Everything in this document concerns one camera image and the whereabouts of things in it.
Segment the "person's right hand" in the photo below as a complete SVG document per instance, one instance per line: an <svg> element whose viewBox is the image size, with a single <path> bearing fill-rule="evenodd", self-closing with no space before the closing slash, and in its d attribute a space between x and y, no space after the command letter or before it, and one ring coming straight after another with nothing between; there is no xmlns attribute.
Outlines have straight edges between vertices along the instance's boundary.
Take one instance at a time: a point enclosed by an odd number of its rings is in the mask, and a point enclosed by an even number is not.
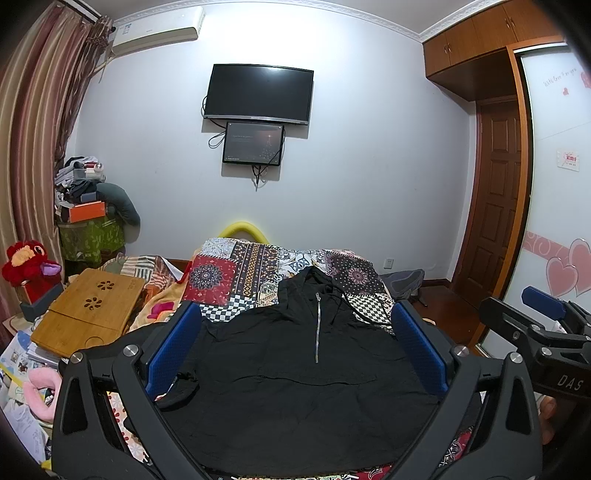
<svg viewBox="0 0 591 480"><path fill-rule="evenodd" d="M552 419L557 412L557 401L550 396L543 396L539 403L539 421L542 435L542 444L547 445L554 437L555 429Z"/></svg>

